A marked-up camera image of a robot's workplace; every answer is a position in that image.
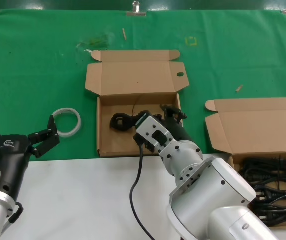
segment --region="small wood piece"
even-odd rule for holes
[[[235,91],[238,93],[242,89],[243,85],[239,86]]]
[[[126,41],[126,34],[125,34],[125,30],[123,29],[123,35],[124,35],[124,39]]]

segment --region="green cloth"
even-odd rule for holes
[[[127,40],[124,40],[122,29]],[[80,131],[41,160],[96,158],[96,96],[84,89],[90,50],[179,50],[190,86],[180,93],[184,126],[203,153],[211,148],[207,100],[286,97],[286,15],[276,11],[0,11],[0,134],[46,127],[74,108]],[[57,119],[70,130],[74,117]]]

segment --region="cardboard box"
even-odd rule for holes
[[[286,98],[209,100],[205,107],[216,112],[205,119],[212,147],[230,153],[236,171],[247,157],[286,159]],[[286,190],[285,182],[280,189]],[[286,228],[286,222],[279,226]]]
[[[189,85],[177,50],[93,51],[100,63],[87,66],[85,89],[97,98],[97,152],[101,157],[137,156],[135,130],[120,132],[109,127],[116,113],[136,115],[149,110],[162,114],[160,104],[180,108],[177,92]],[[151,155],[144,149],[145,155]]]

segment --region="white table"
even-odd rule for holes
[[[148,240],[129,204],[137,168],[136,157],[30,162],[18,197],[24,212],[1,239]],[[133,201],[156,240],[180,239],[166,216],[175,187],[159,157],[143,159]]]

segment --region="white tape roll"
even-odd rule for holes
[[[81,128],[81,117],[79,116],[79,113],[72,109],[72,108],[61,108],[58,109],[56,111],[54,111],[54,113],[52,114],[52,116],[55,117],[60,115],[60,114],[74,114],[77,117],[77,124],[74,127],[73,130],[71,130],[70,132],[61,132],[61,131],[57,131],[58,136],[62,137],[62,138],[69,138],[72,135],[74,135],[75,133],[78,132],[78,130]]]

